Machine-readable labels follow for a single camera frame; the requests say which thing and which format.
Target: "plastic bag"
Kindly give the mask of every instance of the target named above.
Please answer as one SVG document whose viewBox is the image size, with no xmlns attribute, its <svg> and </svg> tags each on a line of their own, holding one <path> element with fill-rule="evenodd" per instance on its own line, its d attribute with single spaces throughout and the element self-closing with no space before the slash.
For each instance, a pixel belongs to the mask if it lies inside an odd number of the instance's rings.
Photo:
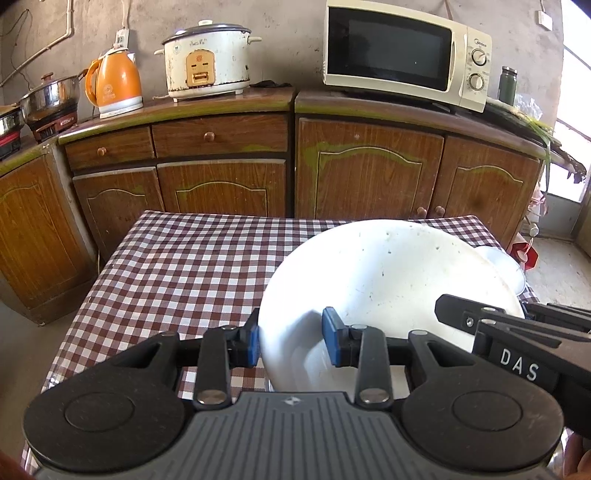
<svg viewBox="0 0 591 480">
<path fill-rule="evenodd" d="M 515 103 L 519 111 L 522 113 L 529 115 L 530 117 L 539 120 L 542 118 L 542 109 L 540 106 L 535 102 L 535 100 L 526 93 L 516 93 L 515 94 Z"/>
</svg>

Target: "drawer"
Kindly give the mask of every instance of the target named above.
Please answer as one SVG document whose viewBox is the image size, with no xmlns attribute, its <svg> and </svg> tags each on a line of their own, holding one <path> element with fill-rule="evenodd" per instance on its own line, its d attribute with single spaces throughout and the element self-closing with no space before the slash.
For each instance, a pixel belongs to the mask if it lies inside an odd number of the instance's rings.
<svg viewBox="0 0 591 480">
<path fill-rule="evenodd" d="M 228 115 L 152 126 L 158 158 L 287 151 L 287 116 Z"/>
<path fill-rule="evenodd" d="M 154 158 L 150 127 L 136 127 L 78 140 L 65 146 L 72 170 Z"/>
</svg>

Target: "microwave control knob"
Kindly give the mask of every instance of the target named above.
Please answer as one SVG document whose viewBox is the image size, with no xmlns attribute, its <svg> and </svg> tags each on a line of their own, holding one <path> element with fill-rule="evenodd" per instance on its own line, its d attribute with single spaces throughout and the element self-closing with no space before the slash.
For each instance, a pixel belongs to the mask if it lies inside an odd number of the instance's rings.
<svg viewBox="0 0 591 480">
<path fill-rule="evenodd" d="M 484 88 L 484 78 L 479 73 L 473 73 L 468 77 L 468 84 L 476 91 L 482 90 Z"/>
<path fill-rule="evenodd" d="M 476 65 L 482 67 L 484 64 L 486 64 L 488 58 L 486 58 L 486 53 L 484 53 L 483 50 L 475 48 L 472 50 L 472 60 L 474 63 L 476 63 Z"/>
</svg>

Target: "kettle handle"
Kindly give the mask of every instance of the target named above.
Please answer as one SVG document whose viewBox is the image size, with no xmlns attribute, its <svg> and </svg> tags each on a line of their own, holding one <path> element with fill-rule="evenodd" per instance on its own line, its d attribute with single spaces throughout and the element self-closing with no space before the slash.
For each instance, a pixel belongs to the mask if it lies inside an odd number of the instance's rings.
<svg viewBox="0 0 591 480">
<path fill-rule="evenodd" d="M 100 64 L 103 63 L 103 59 L 93 60 L 88 68 L 88 72 L 86 72 L 86 81 L 85 81 L 85 91 L 86 96 L 94 106 L 99 106 L 96 103 L 96 92 L 92 88 L 92 74 L 100 67 Z"/>
</svg>

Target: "floor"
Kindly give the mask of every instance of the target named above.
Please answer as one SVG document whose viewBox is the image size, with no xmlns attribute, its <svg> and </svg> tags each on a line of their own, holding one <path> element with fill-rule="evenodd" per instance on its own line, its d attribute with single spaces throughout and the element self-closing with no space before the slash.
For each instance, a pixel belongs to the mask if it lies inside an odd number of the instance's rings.
<svg viewBox="0 0 591 480">
<path fill-rule="evenodd" d="M 540 300 L 591 309 L 591 259 L 563 241 L 537 239 L 534 246 L 540 259 L 527 278 Z M 38 327 L 0 303 L 0 450 L 15 459 L 24 443 L 23 412 L 40 391 L 73 316 Z"/>
<path fill-rule="evenodd" d="M 591 309 L 591 259 L 577 246 L 562 240 L 538 238 L 538 263 L 525 273 L 542 303 Z"/>
<path fill-rule="evenodd" d="M 44 327 L 0 302 L 0 450 L 20 460 L 22 415 L 40 392 L 74 313 Z"/>
</svg>

